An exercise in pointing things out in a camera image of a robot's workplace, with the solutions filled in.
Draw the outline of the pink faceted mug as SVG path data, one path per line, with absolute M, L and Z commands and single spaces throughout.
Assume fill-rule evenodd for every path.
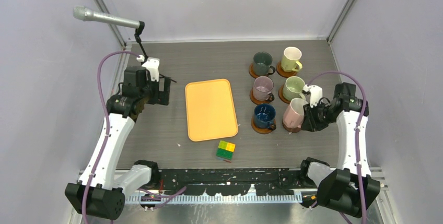
M 304 105 L 306 104 L 308 104 L 308 102 L 304 99 L 292 99 L 283 115 L 283 125 L 291 128 L 301 128 L 301 124 L 305 117 Z

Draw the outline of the dark walnut wooden coaster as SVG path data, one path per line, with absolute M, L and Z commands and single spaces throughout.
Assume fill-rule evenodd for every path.
M 283 125 L 283 128 L 290 133 L 298 133 L 301 131 L 300 127 L 291 128 L 291 127 L 287 127 L 286 125 Z

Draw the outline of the light green mug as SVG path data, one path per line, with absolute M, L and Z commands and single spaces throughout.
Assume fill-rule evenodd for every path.
M 288 77 L 283 85 L 283 98 L 291 101 L 294 98 L 306 99 L 305 95 L 302 93 L 305 86 L 305 81 L 296 76 Z

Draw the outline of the brown wooden coaster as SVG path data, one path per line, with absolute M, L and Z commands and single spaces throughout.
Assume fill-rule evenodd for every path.
M 291 100 L 296 97 L 296 93 L 289 90 L 285 85 L 282 85 L 278 90 L 278 96 L 281 101 L 290 104 Z
M 254 70 L 253 70 L 253 64 L 250 64 L 250 66 L 249 66 L 249 74 L 250 74 L 250 76 L 253 77 L 253 78 L 258 78 L 258 77 L 260 77 L 260 75 L 257 75 L 257 74 L 254 72 Z
M 273 101 L 275 100 L 275 96 L 274 96 L 272 93 L 269 93 L 269 97 L 268 97 L 268 99 L 263 100 L 263 101 L 258 100 L 258 99 L 256 99 L 256 98 L 253 96 L 253 89 L 251 89 L 250 94 L 249 94 L 249 97 L 250 97 L 250 100 L 251 100 L 254 104 L 256 104 L 256 105 L 259 105 L 259 104 L 269 104 L 269 103 L 271 103 L 271 102 L 273 102 Z
M 297 73 L 298 73 L 297 71 L 291 71 L 291 72 L 286 72 L 286 71 L 284 71 L 284 70 L 282 69 L 281 62 L 278 62 L 278 63 L 277 63 L 277 65 L 276 65 L 276 72 L 277 72 L 280 76 L 282 76 L 282 77 L 284 77 L 284 78 L 288 78 L 288 77 L 296 76 Z
M 274 130 L 276 130 L 276 120 L 273 120 L 272 122 L 272 128 L 258 128 L 255 124 L 254 124 L 254 120 L 251 119 L 251 127 L 252 129 L 259 133 L 259 134 L 269 134 L 271 132 L 273 132 Z

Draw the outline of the yellow plastic tray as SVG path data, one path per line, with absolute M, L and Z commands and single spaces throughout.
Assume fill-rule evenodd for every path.
M 188 137 L 193 142 L 234 137 L 239 126 L 227 79 L 190 82 L 185 86 Z

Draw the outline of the dark blue mug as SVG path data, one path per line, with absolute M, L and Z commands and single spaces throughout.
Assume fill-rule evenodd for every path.
M 267 103 L 259 104 L 253 111 L 253 123 L 258 129 L 269 131 L 276 130 L 276 111 L 273 106 Z

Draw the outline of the purple mug black handle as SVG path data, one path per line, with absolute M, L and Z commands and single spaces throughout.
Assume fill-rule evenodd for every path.
M 273 93 L 274 83 L 266 77 L 260 76 L 254 80 L 253 83 L 253 96 L 258 100 L 266 100 L 269 97 L 269 93 Z

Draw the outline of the yellow-green faceted mug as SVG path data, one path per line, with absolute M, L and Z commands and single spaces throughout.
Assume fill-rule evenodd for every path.
M 283 51 L 281 67 L 285 72 L 299 72 L 303 65 L 300 62 L 302 51 L 297 47 L 287 47 Z

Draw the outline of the dark grey green mug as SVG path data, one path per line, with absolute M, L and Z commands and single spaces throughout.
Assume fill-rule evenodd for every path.
M 273 75 L 276 68 L 272 65 L 273 58 L 268 52 L 257 52 L 253 57 L 252 70 L 258 76 Z

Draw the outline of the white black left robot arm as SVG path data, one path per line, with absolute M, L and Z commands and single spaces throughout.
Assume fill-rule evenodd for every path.
M 115 178 L 116 165 L 124 143 L 146 104 L 169 104 L 172 79 L 164 78 L 164 89 L 153 69 L 128 67 L 118 93 L 105 103 L 103 129 L 94 153 L 76 183 L 68 183 L 65 196 L 79 214 L 114 221 L 121 215 L 128 196 L 145 186 L 155 189 L 160 183 L 158 164 L 138 160 L 131 169 Z

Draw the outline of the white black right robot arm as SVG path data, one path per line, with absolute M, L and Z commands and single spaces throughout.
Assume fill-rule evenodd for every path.
M 335 169 L 327 162 L 308 157 L 301 163 L 298 181 L 304 187 L 317 187 L 318 206 L 366 220 L 366 210 L 381 190 L 372 178 L 366 152 L 366 126 L 369 105 L 356 96 L 356 85 L 343 82 L 335 86 L 333 99 L 323 96 L 322 88 L 305 85 L 309 96 L 301 130 L 319 132 L 332 123 L 339 129 L 339 158 Z

